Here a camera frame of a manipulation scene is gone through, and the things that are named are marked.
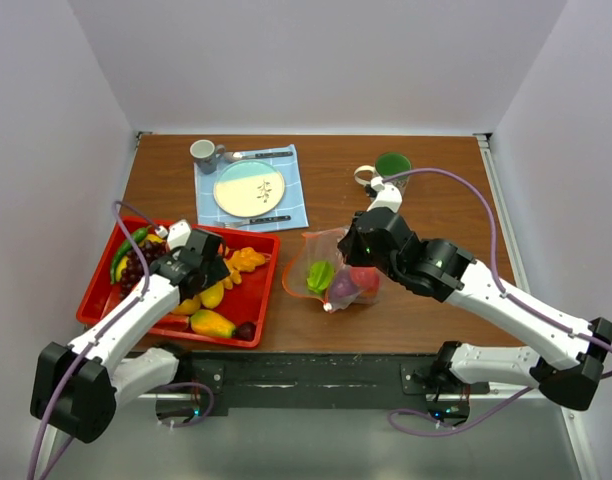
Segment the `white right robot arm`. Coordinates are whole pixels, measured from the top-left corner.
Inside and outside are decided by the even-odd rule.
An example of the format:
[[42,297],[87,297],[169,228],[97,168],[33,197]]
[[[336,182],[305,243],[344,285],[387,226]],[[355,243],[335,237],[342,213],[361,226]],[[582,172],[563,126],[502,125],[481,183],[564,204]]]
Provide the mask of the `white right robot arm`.
[[416,376],[431,391],[503,383],[537,389],[571,410],[589,409],[612,343],[612,322],[587,321],[546,305],[455,244],[418,238],[386,207],[356,213],[337,247],[347,265],[374,267],[413,294],[471,312],[521,341],[517,348],[445,342]]

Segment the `clear zip top bag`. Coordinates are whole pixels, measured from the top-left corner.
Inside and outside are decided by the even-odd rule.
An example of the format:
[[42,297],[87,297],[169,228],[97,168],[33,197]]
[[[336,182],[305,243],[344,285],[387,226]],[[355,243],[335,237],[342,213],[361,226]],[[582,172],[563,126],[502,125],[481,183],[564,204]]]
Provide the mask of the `clear zip top bag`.
[[294,297],[320,301],[328,313],[352,304],[376,303],[382,275],[373,267],[345,263],[338,243],[347,233],[347,227],[303,233],[299,253],[282,274],[284,290]]

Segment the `red apple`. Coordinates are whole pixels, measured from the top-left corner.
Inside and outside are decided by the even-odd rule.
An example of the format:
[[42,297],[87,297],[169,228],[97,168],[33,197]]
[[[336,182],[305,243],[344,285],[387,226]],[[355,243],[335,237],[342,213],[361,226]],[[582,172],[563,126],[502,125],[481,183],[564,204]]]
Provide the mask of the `red apple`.
[[351,267],[350,279],[362,296],[372,297],[379,291],[380,277],[378,271],[373,267]]

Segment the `purple onion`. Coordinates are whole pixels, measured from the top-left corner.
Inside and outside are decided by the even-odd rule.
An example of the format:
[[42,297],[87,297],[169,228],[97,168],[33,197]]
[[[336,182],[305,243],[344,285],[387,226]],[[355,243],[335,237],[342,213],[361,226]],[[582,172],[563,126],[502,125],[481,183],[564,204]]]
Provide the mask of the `purple onion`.
[[337,301],[340,299],[355,297],[359,292],[357,285],[352,281],[349,270],[340,270],[335,274],[328,289],[328,299]]

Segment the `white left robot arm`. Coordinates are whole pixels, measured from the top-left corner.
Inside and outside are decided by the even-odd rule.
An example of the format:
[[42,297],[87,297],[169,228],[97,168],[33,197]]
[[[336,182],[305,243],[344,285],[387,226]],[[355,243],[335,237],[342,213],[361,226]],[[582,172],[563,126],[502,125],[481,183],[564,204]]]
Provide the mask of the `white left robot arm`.
[[128,295],[93,328],[66,345],[52,342],[39,354],[30,413],[43,427],[90,443],[110,425],[117,409],[149,390],[186,390],[193,368],[163,348],[132,360],[127,354],[164,316],[183,301],[229,274],[222,236],[175,223],[165,252],[148,262]]

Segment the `yellow mango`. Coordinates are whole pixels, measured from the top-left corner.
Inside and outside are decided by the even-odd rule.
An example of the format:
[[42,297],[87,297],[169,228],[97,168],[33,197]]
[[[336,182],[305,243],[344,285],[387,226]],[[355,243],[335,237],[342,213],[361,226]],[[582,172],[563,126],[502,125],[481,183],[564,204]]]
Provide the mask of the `yellow mango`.
[[218,307],[224,298],[224,285],[222,282],[217,282],[210,288],[202,291],[199,294],[201,304],[206,309],[215,309]]

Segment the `green starfruit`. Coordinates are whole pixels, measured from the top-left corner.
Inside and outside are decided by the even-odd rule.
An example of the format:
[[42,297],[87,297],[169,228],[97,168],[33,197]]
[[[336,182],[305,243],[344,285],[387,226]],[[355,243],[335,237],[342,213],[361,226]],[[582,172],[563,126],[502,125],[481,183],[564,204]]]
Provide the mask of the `green starfruit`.
[[306,279],[307,288],[315,294],[324,293],[332,283],[335,274],[333,265],[325,260],[311,264]]

